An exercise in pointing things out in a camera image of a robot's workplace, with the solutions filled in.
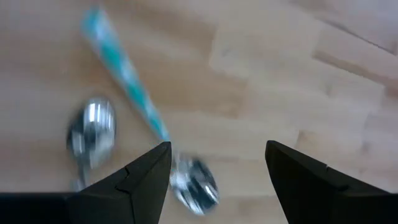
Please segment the spoon with purple handle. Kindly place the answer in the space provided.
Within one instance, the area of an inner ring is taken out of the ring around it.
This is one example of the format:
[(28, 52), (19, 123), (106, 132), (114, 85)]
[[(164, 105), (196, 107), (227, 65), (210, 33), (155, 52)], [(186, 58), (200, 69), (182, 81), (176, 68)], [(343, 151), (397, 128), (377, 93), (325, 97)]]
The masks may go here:
[(78, 166), (75, 190), (88, 186), (89, 171), (110, 157), (115, 139), (116, 117), (111, 102), (105, 97), (90, 98), (73, 117), (67, 132), (67, 148)]

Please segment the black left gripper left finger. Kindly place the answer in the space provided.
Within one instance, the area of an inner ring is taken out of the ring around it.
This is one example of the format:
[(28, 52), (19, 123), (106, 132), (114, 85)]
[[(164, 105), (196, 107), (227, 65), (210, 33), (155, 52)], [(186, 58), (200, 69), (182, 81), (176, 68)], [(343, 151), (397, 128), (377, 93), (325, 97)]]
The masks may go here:
[(0, 193), (0, 224), (158, 224), (171, 161), (163, 142), (79, 192)]

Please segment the spoon with teal patterned handle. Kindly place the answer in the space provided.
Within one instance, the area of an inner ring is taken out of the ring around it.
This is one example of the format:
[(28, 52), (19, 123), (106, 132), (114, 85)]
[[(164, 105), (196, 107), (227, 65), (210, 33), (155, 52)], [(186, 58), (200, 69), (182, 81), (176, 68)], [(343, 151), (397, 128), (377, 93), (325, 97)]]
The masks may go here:
[[(81, 29), (94, 52), (120, 84), (154, 135), (160, 142), (171, 141), (160, 113), (140, 81), (134, 64), (122, 48), (117, 32), (104, 9), (94, 6), (87, 10)], [(213, 174), (197, 157), (174, 151), (169, 183), (176, 198), (196, 215), (210, 213), (220, 202)]]

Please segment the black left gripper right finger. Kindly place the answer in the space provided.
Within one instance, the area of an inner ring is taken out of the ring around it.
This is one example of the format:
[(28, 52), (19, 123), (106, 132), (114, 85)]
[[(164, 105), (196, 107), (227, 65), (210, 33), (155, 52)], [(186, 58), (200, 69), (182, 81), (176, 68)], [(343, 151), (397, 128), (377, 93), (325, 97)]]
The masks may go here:
[(274, 140), (266, 144), (265, 160), (289, 224), (398, 224), (398, 194)]

